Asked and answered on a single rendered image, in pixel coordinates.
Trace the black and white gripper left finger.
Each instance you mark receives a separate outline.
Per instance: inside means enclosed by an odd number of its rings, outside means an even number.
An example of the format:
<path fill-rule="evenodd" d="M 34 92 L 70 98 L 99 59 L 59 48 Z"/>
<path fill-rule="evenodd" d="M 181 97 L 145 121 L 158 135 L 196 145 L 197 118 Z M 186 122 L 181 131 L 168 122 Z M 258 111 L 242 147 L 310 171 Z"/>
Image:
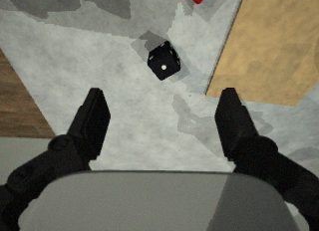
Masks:
<path fill-rule="evenodd" d="M 101 153 L 110 119 L 103 91 L 90 88 L 67 133 L 54 137 L 48 150 L 13 170 L 0 185 L 0 231 L 19 231 L 20 215 L 56 178 L 92 170 L 89 162 Z"/>

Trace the tan flat mat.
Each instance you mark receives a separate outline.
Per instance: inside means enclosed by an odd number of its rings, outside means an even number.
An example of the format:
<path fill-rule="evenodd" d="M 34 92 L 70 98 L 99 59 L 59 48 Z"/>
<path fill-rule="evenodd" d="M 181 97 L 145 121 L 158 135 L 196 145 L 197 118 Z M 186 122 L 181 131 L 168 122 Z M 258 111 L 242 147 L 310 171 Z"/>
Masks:
<path fill-rule="evenodd" d="M 206 97 L 293 106 L 319 81 L 319 0 L 241 0 Z"/>

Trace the black die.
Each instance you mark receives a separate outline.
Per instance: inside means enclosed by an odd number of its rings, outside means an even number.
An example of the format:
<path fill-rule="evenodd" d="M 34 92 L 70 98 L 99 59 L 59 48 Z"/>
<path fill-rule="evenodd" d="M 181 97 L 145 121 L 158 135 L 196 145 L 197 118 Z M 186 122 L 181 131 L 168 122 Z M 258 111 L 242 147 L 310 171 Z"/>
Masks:
<path fill-rule="evenodd" d="M 169 41 L 149 52 L 148 66 L 160 81 L 180 71 L 180 59 Z"/>

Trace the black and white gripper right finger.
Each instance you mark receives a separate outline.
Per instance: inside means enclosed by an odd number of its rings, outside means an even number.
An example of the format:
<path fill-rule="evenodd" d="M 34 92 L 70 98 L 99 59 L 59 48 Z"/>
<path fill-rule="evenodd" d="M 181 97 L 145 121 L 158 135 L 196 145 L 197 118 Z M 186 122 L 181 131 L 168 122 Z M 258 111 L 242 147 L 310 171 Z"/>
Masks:
<path fill-rule="evenodd" d="M 233 172 L 272 185 L 299 210 L 309 231 L 319 231 L 319 178 L 278 152 L 272 139 L 258 134 L 235 88 L 222 90 L 214 118 L 224 156 L 236 165 Z"/>

